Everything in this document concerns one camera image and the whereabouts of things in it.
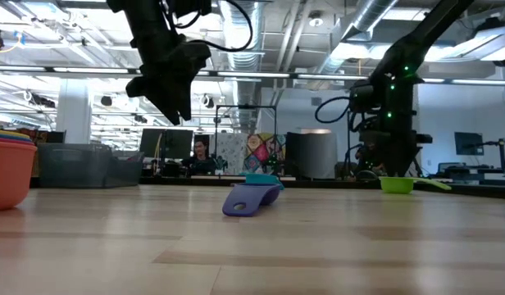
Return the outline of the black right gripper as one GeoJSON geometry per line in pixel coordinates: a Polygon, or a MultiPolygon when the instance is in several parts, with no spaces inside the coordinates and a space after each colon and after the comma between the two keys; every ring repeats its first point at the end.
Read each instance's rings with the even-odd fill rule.
{"type": "Polygon", "coordinates": [[[417,145],[433,143],[429,134],[418,134],[409,121],[406,123],[396,120],[395,117],[372,116],[363,119],[357,125],[357,133],[364,143],[384,144],[380,147],[381,163],[387,175],[404,176],[416,159],[417,145]],[[400,145],[396,152],[394,169],[394,149],[385,143],[395,143],[406,140],[414,144],[400,145]]]}

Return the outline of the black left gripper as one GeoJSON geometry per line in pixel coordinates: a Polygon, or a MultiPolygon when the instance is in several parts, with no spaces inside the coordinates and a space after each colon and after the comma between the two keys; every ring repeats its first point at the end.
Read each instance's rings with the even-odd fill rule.
{"type": "Polygon", "coordinates": [[[134,38],[130,45],[138,50],[142,65],[141,75],[126,85],[127,94],[147,96],[173,125],[180,123],[180,116],[191,120],[191,83],[206,66],[209,47],[158,35],[134,38]]]}

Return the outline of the green measuring cup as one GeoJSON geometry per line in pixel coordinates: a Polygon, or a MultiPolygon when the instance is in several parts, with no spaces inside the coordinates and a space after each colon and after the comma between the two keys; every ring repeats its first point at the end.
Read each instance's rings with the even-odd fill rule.
{"type": "Polygon", "coordinates": [[[414,189],[416,182],[430,184],[442,190],[451,190],[446,184],[432,179],[411,178],[411,177],[380,177],[380,187],[385,193],[409,194],[414,189]]]}

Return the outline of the teal measuring cup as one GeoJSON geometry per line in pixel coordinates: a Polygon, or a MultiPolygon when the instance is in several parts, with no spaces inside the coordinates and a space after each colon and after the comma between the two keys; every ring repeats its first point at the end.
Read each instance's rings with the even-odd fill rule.
{"type": "Polygon", "coordinates": [[[284,190],[284,185],[276,175],[264,174],[247,174],[245,175],[246,184],[277,184],[281,190],[284,190]]]}

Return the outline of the small purple measuring cup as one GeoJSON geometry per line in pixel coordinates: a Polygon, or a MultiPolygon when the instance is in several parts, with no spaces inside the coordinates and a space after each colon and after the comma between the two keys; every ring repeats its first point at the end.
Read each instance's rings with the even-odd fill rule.
{"type": "Polygon", "coordinates": [[[280,195],[280,184],[236,184],[222,206],[226,216],[252,217],[280,195]]]}

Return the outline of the orange nested measuring cup stack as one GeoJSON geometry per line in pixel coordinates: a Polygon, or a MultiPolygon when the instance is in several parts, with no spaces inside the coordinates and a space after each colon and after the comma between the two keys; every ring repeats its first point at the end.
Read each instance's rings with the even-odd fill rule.
{"type": "Polygon", "coordinates": [[[27,197],[36,151],[32,143],[0,139],[0,211],[16,207],[27,197]]]}

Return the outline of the grey plastic basket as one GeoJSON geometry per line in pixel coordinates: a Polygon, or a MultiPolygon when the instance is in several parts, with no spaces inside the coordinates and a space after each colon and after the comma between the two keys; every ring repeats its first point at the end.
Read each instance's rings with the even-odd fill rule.
{"type": "Polygon", "coordinates": [[[103,144],[41,143],[39,185],[45,188],[117,188],[135,186],[144,154],[118,157],[103,144]]]}

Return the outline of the person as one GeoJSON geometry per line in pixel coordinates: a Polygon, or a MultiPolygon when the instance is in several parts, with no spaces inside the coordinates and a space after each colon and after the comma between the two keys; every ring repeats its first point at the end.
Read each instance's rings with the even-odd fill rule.
{"type": "Polygon", "coordinates": [[[186,168],[187,174],[192,175],[214,175],[216,172],[216,162],[207,154],[207,145],[203,141],[194,143],[194,152],[190,158],[181,161],[186,168]]]}
{"type": "Polygon", "coordinates": [[[383,160],[376,151],[376,145],[374,143],[362,144],[358,148],[355,158],[357,159],[355,174],[362,171],[371,171],[376,175],[383,175],[385,173],[383,160]]]}

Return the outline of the black computer monitor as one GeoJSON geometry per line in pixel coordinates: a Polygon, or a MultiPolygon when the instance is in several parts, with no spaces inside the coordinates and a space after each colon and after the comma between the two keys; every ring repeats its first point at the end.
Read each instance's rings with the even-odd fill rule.
{"type": "Polygon", "coordinates": [[[186,159],[190,157],[193,132],[184,129],[169,129],[165,132],[165,158],[186,159]]]}
{"type": "Polygon", "coordinates": [[[146,157],[163,159],[165,144],[165,129],[144,129],[142,132],[139,151],[146,157]]]}

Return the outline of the white patterned board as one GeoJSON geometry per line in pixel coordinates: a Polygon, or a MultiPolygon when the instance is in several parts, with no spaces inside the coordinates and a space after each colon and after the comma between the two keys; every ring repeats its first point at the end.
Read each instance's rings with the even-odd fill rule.
{"type": "Polygon", "coordinates": [[[227,162],[225,173],[239,175],[243,172],[243,163],[247,151],[248,135],[243,133],[218,133],[216,138],[216,156],[227,162]]]}

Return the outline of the long ceiling light strip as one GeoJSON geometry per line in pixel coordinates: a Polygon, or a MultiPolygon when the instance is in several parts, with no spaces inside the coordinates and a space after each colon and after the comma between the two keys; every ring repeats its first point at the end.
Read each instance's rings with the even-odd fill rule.
{"type": "MultiPolygon", "coordinates": [[[[8,66],[0,65],[0,73],[4,75],[31,75],[31,76],[58,76],[75,78],[120,78],[129,79],[141,75],[134,68],[97,68],[97,67],[64,67],[64,66],[8,66]]],[[[197,78],[240,78],[240,79],[302,79],[302,80],[330,80],[330,81],[356,81],[365,79],[361,75],[317,75],[305,73],[273,73],[273,72],[247,72],[247,71],[217,71],[201,70],[197,78]]],[[[425,84],[452,84],[471,86],[505,87],[505,80],[500,79],[444,79],[422,78],[425,84]]]]}

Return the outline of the colourful patchwork board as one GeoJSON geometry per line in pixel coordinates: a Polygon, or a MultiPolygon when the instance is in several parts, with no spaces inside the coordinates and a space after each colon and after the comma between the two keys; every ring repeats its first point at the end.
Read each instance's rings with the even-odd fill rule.
{"type": "Polygon", "coordinates": [[[250,134],[246,144],[246,157],[243,161],[245,173],[266,174],[274,170],[274,164],[285,161],[285,134],[250,134]]]}

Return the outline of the black gantry frame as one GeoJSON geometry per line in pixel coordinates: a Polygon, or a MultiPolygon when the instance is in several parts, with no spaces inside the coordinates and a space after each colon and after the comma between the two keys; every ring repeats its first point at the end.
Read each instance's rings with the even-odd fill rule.
{"type": "MultiPolygon", "coordinates": [[[[216,156],[216,138],[218,133],[232,133],[237,134],[241,133],[238,130],[237,123],[237,110],[249,110],[256,109],[257,110],[257,118],[256,118],[256,128],[250,134],[260,134],[265,132],[260,132],[257,130],[257,122],[262,118],[262,110],[266,110],[266,112],[272,116],[271,118],[271,129],[267,132],[270,134],[278,134],[277,130],[277,120],[276,120],[276,108],[275,107],[265,107],[265,106],[249,106],[249,105],[218,105],[216,107],[216,117],[215,121],[215,133],[210,137],[209,141],[209,152],[212,156],[215,157],[216,168],[221,170],[224,175],[228,175],[225,173],[225,168],[227,167],[227,162],[223,160],[221,157],[216,156]]],[[[279,169],[279,164],[274,164],[274,170],[279,169]]],[[[243,172],[239,175],[246,175],[251,173],[243,172]]]]}

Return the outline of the black wall monitor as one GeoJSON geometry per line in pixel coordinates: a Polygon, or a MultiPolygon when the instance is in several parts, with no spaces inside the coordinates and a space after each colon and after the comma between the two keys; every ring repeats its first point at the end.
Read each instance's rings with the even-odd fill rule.
{"type": "Polygon", "coordinates": [[[482,134],[477,133],[454,133],[456,154],[458,156],[483,156],[482,134]]]}

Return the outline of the silver ceiling duct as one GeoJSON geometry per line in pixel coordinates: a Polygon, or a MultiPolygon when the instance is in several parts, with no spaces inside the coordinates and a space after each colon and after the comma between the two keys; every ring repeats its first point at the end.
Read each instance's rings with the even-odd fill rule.
{"type": "MultiPolygon", "coordinates": [[[[261,56],[258,53],[261,48],[261,31],[263,5],[254,1],[233,0],[239,4],[248,15],[252,24],[252,41],[247,49],[242,52],[229,53],[228,65],[232,71],[257,72],[260,70],[261,56]]],[[[218,1],[222,18],[225,46],[227,48],[241,48],[251,36],[248,22],[243,13],[228,3],[226,0],[218,1]]],[[[233,96],[236,105],[256,106],[259,104],[257,96],[258,82],[233,82],[233,96]]],[[[238,130],[241,133],[252,133],[256,128],[257,110],[237,110],[238,130]]]]}
{"type": "Polygon", "coordinates": [[[355,12],[337,20],[330,33],[330,52],[315,69],[315,74],[333,74],[347,60],[341,57],[347,41],[371,41],[373,30],[398,0],[358,0],[355,12]]]}

